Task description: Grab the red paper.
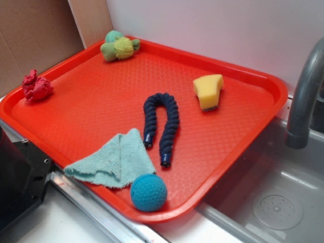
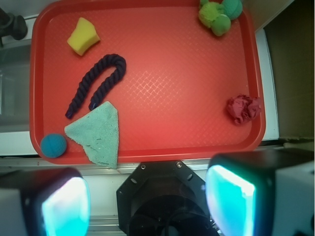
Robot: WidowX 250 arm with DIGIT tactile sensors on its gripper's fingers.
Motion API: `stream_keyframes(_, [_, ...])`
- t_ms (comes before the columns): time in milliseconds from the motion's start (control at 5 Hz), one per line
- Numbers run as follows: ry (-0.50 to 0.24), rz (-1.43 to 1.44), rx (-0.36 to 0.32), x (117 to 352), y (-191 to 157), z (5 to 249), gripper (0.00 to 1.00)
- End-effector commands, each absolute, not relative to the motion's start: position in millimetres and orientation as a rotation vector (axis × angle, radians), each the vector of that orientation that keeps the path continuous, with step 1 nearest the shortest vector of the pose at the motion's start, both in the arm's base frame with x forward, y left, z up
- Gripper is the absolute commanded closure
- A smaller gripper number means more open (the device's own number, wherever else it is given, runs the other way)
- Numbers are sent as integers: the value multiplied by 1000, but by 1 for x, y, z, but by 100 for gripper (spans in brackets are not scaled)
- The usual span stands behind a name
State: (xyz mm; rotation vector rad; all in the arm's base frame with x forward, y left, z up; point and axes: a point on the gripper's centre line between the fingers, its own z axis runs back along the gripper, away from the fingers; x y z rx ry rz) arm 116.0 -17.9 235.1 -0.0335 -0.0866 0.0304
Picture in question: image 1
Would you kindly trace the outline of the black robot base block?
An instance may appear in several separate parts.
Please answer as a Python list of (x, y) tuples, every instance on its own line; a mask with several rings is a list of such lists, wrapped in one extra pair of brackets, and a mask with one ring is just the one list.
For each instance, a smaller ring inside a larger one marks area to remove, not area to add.
[(32, 142), (12, 142), (1, 129), (1, 233), (43, 203), (52, 167)]

